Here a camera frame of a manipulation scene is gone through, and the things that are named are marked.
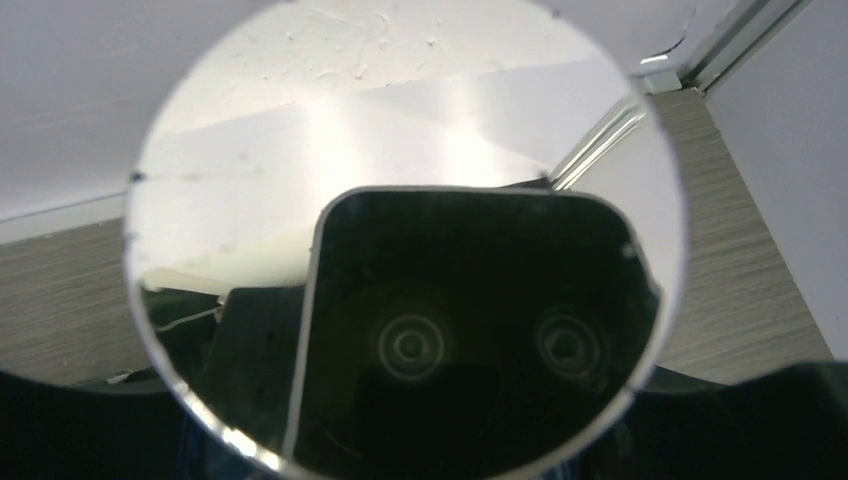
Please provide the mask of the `blue square glass bottle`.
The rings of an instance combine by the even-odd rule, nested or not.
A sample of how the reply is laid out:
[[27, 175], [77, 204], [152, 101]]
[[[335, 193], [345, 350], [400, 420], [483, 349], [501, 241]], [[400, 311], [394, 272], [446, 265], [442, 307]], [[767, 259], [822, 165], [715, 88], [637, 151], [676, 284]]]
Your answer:
[[272, 474], [521, 478], [645, 388], [688, 257], [633, 75], [691, 1], [293, 1], [154, 118], [124, 265], [175, 399]]

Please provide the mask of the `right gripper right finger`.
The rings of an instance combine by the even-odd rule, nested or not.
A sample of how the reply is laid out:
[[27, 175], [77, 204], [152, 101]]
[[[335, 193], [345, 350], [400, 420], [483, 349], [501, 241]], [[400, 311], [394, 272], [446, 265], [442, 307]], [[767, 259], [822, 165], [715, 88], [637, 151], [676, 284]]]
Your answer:
[[640, 393], [596, 444], [599, 479], [844, 479], [847, 366]]

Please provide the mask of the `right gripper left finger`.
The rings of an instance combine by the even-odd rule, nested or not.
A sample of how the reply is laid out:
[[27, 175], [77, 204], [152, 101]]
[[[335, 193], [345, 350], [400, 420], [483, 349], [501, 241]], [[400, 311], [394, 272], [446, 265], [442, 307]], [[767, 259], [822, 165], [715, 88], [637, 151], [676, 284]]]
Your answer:
[[57, 387], [1, 375], [4, 479], [170, 479], [186, 413], [160, 385]]

